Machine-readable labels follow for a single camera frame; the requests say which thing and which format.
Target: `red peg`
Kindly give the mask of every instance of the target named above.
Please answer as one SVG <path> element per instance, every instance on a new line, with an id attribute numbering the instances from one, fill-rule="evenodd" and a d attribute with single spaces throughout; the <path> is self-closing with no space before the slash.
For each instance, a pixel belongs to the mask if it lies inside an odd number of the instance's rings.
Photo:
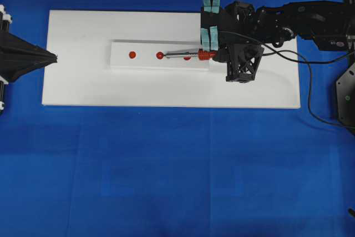
<path id="1" fill-rule="evenodd" d="M 163 59 L 163 58 L 164 58 L 163 52 L 157 52 L 156 58 L 157 58 L 157 59 Z"/>

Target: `white board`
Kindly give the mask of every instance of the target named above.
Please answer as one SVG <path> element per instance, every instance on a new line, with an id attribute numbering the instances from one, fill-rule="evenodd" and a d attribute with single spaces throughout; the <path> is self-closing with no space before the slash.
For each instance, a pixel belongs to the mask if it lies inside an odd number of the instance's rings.
<path id="1" fill-rule="evenodd" d="M 262 59 L 256 80 L 225 82 L 225 65 L 207 71 L 115 68 L 112 44 L 199 43 L 199 13 L 51 11 L 47 49 L 58 63 L 45 68 L 44 105 L 299 108 L 298 66 Z M 296 40 L 283 49 L 297 51 Z"/>

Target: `screw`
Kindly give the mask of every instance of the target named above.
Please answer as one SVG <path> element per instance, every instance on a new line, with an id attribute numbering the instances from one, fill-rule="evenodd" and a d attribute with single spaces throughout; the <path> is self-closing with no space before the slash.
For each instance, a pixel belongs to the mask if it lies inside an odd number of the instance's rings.
<path id="1" fill-rule="evenodd" d="M 343 42 L 337 42 L 337 46 L 338 46 L 338 47 L 344 47 L 345 44 L 344 44 Z"/>

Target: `blue surface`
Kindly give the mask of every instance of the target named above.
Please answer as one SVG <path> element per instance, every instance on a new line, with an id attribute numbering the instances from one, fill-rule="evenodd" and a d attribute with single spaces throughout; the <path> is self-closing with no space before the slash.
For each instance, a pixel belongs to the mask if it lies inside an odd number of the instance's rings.
<path id="1" fill-rule="evenodd" d="M 50 9 L 202 4 L 0 3 L 13 15 L 11 32 L 42 47 Z M 298 41 L 314 60 L 339 55 Z M 336 117 L 333 82 L 346 65 L 314 67 L 314 111 L 326 119 Z M 0 236 L 353 236 L 355 138 L 308 114 L 304 66 L 300 84 L 299 110 L 43 107 L 43 70 L 22 77 L 0 117 Z"/>

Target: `red cap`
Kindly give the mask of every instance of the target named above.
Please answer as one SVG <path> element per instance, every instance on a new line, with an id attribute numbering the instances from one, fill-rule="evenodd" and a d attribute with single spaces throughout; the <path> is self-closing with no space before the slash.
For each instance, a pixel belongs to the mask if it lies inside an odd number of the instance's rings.
<path id="1" fill-rule="evenodd" d="M 164 58 L 163 52 L 157 52 L 156 58 L 157 58 L 157 59 L 163 59 L 163 58 Z"/>
<path id="2" fill-rule="evenodd" d="M 199 60 L 209 60 L 217 55 L 217 51 L 203 51 L 202 49 L 199 50 Z"/>

